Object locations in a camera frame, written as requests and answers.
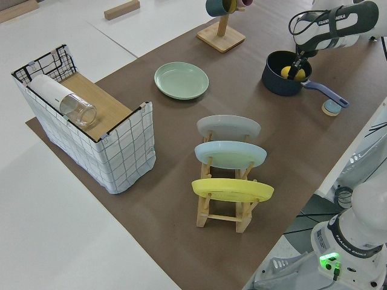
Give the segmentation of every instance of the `blue handle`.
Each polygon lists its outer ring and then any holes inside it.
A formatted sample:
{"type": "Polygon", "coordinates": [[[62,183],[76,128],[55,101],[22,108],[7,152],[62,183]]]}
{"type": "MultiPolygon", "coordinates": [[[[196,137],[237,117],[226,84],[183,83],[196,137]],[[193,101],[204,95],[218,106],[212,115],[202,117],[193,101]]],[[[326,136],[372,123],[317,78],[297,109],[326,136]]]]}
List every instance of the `blue handle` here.
{"type": "Polygon", "coordinates": [[[350,106],[350,103],[348,103],[346,100],[344,100],[334,91],[332,91],[330,88],[328,88],[327,86],[324,86],[321,83],[316,83],[316,82],[312,82],[311,80],[307,80],[306,82],[302,82],[301,85],[305,89],[315,89],[319,92],[322,92],[324,95],[326,95],[328,98],[330,98],[332,101],[334,101],[335,103],[337,103],[339,106],[343,108],[348,108],[350,106]]]}

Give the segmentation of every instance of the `clear glass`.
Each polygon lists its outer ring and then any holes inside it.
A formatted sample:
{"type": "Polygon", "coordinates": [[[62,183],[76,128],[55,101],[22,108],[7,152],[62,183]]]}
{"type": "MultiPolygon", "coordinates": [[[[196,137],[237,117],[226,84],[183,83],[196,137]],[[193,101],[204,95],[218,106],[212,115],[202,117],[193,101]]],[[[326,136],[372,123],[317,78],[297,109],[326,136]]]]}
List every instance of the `clear glass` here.
{"type": "Polygon", "coordinates": [[[60,103],[59,110],[72,122],[87,127],[96,119],[97,110],[92,104],[75,94],[67,95],[60,103]]]}

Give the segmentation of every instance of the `brown tabletop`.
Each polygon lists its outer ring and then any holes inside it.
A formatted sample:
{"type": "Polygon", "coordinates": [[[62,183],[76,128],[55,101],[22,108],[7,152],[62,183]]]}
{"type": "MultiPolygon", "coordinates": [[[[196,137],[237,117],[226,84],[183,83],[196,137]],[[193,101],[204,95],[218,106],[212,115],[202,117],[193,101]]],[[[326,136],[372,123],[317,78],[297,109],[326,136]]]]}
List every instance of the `brown tabletop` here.
{"type": "MultiPolygon", "coordinates": [[[[351,103],[337,117],[321,111],[327,98],[318,92],[303,89],[297,96],[281,97],[264,87],[266,57],[294,50],[288,21],[309,9],[310,2],[255,1],[229,17],[229,25],[246,36],[229,52],[219,53],[196,37],[209,25],[204,24],[97,83],[129,108],[143,101],[154,105],[157,160],[127,192],[110,195],[48,141],[36,119],[28,122],[183,290],[241,289],[385,98],[382,46],[367,40],[309,59],[311,79],[351,103]],[[157,89],[155,71],[175,61],[193,63],[207,73],[210,85],[203,96],[179,101],[157,89]],[[243,234],[235,232],[233,222],[208,220],[204,228],[195,226],[198,198],[191,182],[200,178],[200,162],[194,148],[203,140],[196,122],[215,114],[244,116],[262,126],[254,143],[268,156],[249,179],[275,191],[254,209],[243,234]]],[[[228,204],[214,206],[215,213],[232,214],[228,204]]]]}

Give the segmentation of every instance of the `yellow object in pot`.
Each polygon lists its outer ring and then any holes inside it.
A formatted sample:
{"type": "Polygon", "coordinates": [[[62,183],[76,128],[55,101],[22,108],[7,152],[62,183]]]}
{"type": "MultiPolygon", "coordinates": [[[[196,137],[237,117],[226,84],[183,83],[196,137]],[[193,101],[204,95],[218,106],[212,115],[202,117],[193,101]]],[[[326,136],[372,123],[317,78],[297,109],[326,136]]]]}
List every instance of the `yellow object in pot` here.
{"type": "MultiPolygon", "coordinates": [[[[289,75],[289,70],[290,70],[290,66],[285,66],[281,70],[281,77],[283,77],[284,79],[287,79],[289,75]]],[[[300,81],[300,80],[305,80],[306,78],[307,76],[305,75],[305,71],[303,69],[300,69],[297,72],[296,76],[294,77],[294,80],[300,81]]]]}

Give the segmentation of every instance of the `yellow plate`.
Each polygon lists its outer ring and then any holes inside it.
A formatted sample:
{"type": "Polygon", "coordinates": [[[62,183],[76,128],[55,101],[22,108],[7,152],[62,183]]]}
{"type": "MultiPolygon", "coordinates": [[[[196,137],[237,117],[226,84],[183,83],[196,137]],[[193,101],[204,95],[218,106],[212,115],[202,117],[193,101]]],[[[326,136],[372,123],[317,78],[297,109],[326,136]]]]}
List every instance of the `yellow plate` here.
{"type": "Polygon", "coordinates": [[[211,193],[211,199],[218,201],[255,202],[271,198],[274,188],[270,185],[230,178],[205,178],[192,182],[194,192],[204,198],[211,193]]]}

